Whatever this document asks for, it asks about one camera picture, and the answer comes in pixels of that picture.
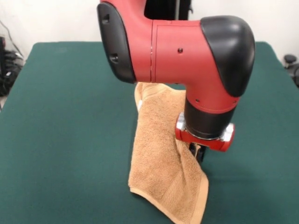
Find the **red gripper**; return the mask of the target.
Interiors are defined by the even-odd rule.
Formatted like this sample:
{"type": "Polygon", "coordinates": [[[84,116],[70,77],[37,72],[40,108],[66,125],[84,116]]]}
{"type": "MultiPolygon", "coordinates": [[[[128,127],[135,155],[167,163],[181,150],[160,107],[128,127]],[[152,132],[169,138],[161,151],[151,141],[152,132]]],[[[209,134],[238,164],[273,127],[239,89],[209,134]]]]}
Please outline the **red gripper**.
{"type": "Polygon", "coordinates": [[[175,128],[175,135],[178,140],[190,143],[189,150],[193,156],[197,155],[197,161],[198,163],[201,163],[205,156],[206,147],[221,152],[226,152],[229,149],[234,139],[235,128],[227,127],[220,138],[214,140],[204,140],[194,137],[186,130],[181,130],[179,128],[175,128]]]}

